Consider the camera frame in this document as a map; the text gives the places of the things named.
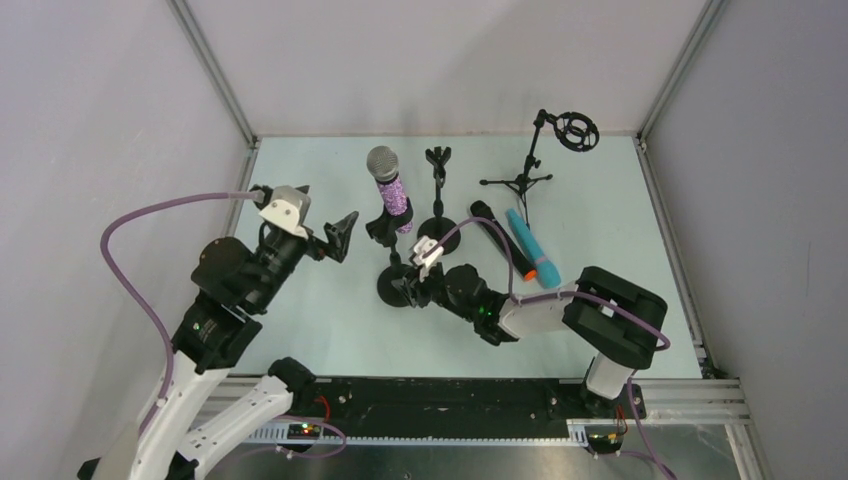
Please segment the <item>black ring clip stand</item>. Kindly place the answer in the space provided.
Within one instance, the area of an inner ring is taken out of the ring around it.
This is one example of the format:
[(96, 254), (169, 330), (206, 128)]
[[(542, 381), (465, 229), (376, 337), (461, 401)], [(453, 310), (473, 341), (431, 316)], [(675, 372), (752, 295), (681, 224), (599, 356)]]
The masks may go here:
[(412, 270), (411, 266), (402, 262), (396, 245), (400, 228), (409, 224), (413, 220), (413, 215), (411, 200), (407, 199), (400, 214), (392, 214), (384, 206), (381, 215), (365, 226), (366, 232), (372, 240), (390, 250), (389, 266), (379, 274), (376, 287), (379, 298), (385, 304), (395, 308), (403, 308), (409, 305), (402, 292), (394, 286), (393, 282), (402, 280)]

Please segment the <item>black fork clip stand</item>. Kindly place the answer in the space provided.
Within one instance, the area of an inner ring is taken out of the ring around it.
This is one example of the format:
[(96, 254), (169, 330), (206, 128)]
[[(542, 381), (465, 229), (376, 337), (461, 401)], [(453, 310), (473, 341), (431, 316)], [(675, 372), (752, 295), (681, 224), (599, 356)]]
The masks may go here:
[(425, 220), (417, 230), (417, 236), (427, 236), (430, 239), (441, 240), (456, 223), (444, 216), (444, 203), (442, 189), (446, 182), (446, 165), (452, 156), (450, 147), (436, 146), (425, 151), (426, 160), (433, 167), (433, 178), (435, 183), (435, 198), (432, 206), (433, 215)]

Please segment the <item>purple glitter microphone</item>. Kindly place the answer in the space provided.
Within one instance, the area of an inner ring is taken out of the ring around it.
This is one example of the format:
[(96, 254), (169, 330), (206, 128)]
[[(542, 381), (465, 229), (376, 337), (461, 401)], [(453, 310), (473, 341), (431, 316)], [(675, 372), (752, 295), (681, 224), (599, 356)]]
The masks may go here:
[(384, 235), (389, 228), (407, 234), (413, 228), (411, 200), (402, 184), (397, 154), (388, 146), (377, 146), (367, 155), (366, 166), (375, 179), (383, 201), (380, 216), (367, 224), (369, 232)]

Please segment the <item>black microphone orange end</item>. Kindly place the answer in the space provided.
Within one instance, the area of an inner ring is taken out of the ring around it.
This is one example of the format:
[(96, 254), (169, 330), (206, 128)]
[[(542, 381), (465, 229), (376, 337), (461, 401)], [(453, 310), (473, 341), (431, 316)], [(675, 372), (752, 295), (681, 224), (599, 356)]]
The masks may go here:
[(500, 252), (504, 256), (509, 256), (514, 270), (522, 279), (525, 282), (535, 279), (535, 267), (496, 219), (491, 207), (482, 200), (476, 200), (470, 205), (469, 211), (472, 216), (487, 220), (487, 222), (480, 223), (481, 228), (486, 231)]

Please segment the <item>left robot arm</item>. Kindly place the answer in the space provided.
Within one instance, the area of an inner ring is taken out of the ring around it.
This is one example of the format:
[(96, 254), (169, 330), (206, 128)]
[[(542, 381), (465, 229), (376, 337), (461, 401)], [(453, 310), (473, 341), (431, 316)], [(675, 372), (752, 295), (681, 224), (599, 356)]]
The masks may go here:
[(85, 461), (80, 479), (204, 479), (237, 446), (264, 424), (291, 408), (312, 407), (315, 375), (291, 357), (276, 360), (241, 398), (199, 427), (201, 408), (261, 331), (255, 316), (269, 304), (300, 260), (347, 255), (355, 222), (352, 212), (327, 236), (296, 236), (264, 222), (256, 250), (234, 237), (212, 241), (191, 275), (199, 293), (169, 342), (173, 370), (163, 383), (165, 397), (143, 433), (133, 432), (126, 448)]

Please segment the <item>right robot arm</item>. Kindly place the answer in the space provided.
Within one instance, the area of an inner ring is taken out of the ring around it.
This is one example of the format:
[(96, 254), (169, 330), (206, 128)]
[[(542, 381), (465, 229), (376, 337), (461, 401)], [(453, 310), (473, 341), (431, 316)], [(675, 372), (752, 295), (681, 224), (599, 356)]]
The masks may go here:
[(593, 401), (618, 399), (633, 374), (671, 346), (662, 332), (666, 301), (600, 267), (584, 268), (567, 287), (534, 295), (498, 292), (469, 264), (449, 270), (408, 267), (388, 288), (403, 306), (434, 303), (451, 312), (493, 346), (536, 334), (575, 334), (596, 351), (582, 382)]

